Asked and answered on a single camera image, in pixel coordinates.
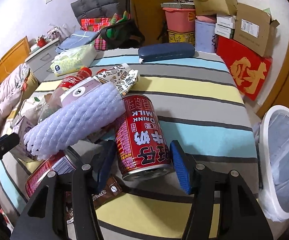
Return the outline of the brown snack wrapper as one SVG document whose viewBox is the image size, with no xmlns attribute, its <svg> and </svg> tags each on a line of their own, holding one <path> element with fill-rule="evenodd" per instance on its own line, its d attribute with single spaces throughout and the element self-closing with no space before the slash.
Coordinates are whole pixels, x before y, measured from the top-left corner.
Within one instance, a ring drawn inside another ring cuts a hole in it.
<svg viewBox="0 0 289 240">
<path fill-rule="evenodd" d="M 104 205 L 105 203 L 115 199 L 118 195 L 122 193 L 122 188 L 119 185 L 114 175 L 111 175 L 106 182 L 104 189 L 99 194 L 93 194 L 93 204 L 95 209 Z M 73 217 L 73 205 L 72 205 L 72 193 L 66 192 L 65 201 L 65 219 L 67 224 L 74 222 Z"/>
</svg>

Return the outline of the purple yogurt carton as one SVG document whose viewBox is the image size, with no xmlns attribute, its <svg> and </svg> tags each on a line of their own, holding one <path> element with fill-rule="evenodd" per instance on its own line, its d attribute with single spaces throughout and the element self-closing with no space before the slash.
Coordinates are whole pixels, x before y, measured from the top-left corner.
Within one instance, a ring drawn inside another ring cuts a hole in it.
<svg viewBox="0 0 289 240">
<path fill-rule="evenodd" d="M 36 161 L 36 156 L 33 156 L 31 152 L 27 150 L 27 146 L 24 143 L 24 135 L 33 128 L 33 124 L 25 117 L 21 117 L 13 126 L 13 132 L 16 133 L 19 138 L 19 144 L 15 146 L 10 153 L 18 159 L 30 163 Z"/>
</svg>

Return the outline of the white foam net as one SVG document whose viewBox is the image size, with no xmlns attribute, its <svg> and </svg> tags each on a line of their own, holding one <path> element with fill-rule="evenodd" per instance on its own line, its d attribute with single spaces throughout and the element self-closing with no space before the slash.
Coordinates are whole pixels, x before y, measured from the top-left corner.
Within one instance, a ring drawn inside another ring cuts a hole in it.
<svg viewBox="0 0 289 240">
<path fill-rule="evenodd" d="M 23 136 L 24 144 L 38 160 L 46 160 L 98 132 L 123 113 L 121 94 L 115 85 L 106 83 L 34 126 Z"/>
</svg>

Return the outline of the white paper bag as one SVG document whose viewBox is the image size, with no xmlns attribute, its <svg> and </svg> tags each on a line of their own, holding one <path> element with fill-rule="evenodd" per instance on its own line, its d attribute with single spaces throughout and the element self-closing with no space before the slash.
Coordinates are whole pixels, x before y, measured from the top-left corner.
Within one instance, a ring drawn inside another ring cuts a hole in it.
<svg viewBox="0 0 289 240">
<path fill-rule="evenodd" d="M 51 93 L 48 93 L 43 96 L 26 99 L 18 113 L 19 118 L 21 119 L 25 116 L 33 125 L 37 125 L 40 113 L 49 102 L 51 95 Z"/>
</svg>

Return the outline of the bed with floral quilt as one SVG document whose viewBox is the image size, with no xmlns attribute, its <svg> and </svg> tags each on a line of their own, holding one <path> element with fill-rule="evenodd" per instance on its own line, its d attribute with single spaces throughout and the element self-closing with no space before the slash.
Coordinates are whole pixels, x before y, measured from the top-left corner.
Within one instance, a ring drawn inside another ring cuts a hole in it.
<svg viewBox="0 0 289 240">
<path fill-rule="evenodd" d="M 13 119 L 24 100 L 38 88 L 39 82 L 26 63 L 20 64 L 0 83 L 0 134 L 7 119 Z"/>
</svg>

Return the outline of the wooden headboard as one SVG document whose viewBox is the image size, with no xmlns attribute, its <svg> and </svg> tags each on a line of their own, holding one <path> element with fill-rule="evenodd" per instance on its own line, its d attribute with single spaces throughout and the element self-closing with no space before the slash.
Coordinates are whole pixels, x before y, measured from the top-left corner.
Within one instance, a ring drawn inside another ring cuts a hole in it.
<svg viewBox="0 0 289 240">
<path fill-rule="evenodd" d="M 29 53 L 29 42 L 27 36 L 25 36 L 0 59 L 0 83 L 4 81 L 18 65 L 24 63 Z"/>
</svg>

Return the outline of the grey drawer cabinet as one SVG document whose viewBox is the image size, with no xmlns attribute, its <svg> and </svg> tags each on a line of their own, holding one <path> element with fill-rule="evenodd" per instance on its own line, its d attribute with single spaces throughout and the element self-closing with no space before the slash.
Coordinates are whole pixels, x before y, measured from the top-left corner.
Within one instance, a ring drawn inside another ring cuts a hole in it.
<svg viewBox="0 0 289 240">
<path fill-rule="evenodd" d="M 51 74 L 52 71 L 50 65 L 57 55 L 55 50 L 60 44 L 60 38 L 56 38 L 55 40 L 46 44 L 44 47 L 38 49 L 34 53 L 31 53 L 31 55 L 25 59 L 25 63 L 31 69 L 31 72 L 39 83 L 42 83 L 42 81 L 44 81 L 45 78 Z"/>
</svg>

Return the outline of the tissue pack yellow green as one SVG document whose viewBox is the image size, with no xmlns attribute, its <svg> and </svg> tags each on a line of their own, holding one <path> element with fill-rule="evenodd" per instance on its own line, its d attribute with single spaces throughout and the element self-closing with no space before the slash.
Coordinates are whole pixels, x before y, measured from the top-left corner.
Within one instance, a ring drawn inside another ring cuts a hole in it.
<svg viewBox="0 0 289 240">
<path fill-rule="evenodd" d="M 93 44 L 76 47 L 61 52 L 57 55 L 50 68 L 56 76 L 62 76 L 89 67 L 97 57 L 97 51 Z"/>
</svg>

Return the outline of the red gift box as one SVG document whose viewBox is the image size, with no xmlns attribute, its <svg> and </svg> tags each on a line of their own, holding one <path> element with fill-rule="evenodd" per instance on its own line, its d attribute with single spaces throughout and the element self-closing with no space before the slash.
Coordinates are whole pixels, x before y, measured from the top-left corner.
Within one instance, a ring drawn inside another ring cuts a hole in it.
<svg viewBox="0 0 289 240">
<path fill-rule="evenodd" d="M 272 65 L 271 57 L 261 57 L 243 44 L 218 37 L 217 55 L 226 64 L 238 90 L 256 100 Z"/>
</svg>

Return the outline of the folded blue blanket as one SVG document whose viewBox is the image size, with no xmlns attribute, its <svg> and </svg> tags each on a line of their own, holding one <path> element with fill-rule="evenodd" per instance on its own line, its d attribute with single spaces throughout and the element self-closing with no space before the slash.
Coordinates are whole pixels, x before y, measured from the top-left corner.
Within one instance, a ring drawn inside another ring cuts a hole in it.
<svg viewBox="0 0 289 240">
<path fill-rule="evenodd" d="M 57 54 L 62 53 L 63 51 L 67 51 L 69 49 L 81 47 L 87 44 L 91 44 L 98 36 L 100 32 L 93 31 L 84 31 L 78 30 L 75 31 L 70 36 L 66 37 L 63 42 L 55 49 Z"/>
</svg>

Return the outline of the yellow tin box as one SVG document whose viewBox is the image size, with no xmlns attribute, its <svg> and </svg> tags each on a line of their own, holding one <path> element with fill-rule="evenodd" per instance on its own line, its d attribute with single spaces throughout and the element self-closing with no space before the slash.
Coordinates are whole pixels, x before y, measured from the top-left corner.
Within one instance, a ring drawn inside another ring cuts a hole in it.
<svg viewBox="0 0 289 240">
<path fill-rule="evenodd" d="M 185 42 L 195 45 L 195 32 L 190 31 L 186 33 L 178 33 L 176 31 L 168 30 L 169 43 Z"/>
</svg>

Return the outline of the light blue round container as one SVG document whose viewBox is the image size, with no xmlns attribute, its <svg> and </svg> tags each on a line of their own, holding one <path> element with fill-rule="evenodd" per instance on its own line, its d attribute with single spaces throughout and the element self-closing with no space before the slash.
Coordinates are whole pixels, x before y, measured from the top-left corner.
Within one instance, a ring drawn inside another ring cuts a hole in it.
<svg viewBox="0 0 289 240">
<path fill-rule="evenodd" d="M 215 23 L 195 20 L 195 49 L 206 53 L 215 53 L 218 36 L 215 34 Z"/>
</svg>

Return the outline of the wooden wardrobe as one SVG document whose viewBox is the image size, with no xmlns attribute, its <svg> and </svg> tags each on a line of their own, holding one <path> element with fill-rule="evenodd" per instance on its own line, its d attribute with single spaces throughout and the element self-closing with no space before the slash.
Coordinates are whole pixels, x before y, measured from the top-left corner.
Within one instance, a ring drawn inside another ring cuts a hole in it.
<svg viewBox="0 0 289 240">
<path fill-rule="evenodd" d="M 144 45 L 162 43 L 159 37 L 166 21 L 161 3 L 173 0 L 131 0 L 131 14 L 145 36 Z"/>
</svg>

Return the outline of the open cardboard box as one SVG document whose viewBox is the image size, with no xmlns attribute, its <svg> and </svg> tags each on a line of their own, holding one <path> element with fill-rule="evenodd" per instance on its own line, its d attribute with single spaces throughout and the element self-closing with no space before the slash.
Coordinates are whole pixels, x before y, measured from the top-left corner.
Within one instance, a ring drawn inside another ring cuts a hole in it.
<svg viewBox="0 0 289 240">
<path fill-rule="evenodd" d="M 233 39 L 261 57 L 271 57 L 278 26 L 267 11 L 238 3 Z"/>
</svg>

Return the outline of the grey cushioned chair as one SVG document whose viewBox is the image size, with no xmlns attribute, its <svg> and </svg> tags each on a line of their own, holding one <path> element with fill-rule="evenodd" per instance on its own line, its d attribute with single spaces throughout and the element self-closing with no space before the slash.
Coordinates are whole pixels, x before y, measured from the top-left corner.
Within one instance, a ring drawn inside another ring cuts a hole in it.
<svg viewBox="0 0 289 240">
<path fill-rule="evenodd" d="M 130 12 L 130 0 L 77 0 L 71 3 L 72 11 L 82 26 L 81 20 L 87 18 L 112 18 Z"/>
</svg>

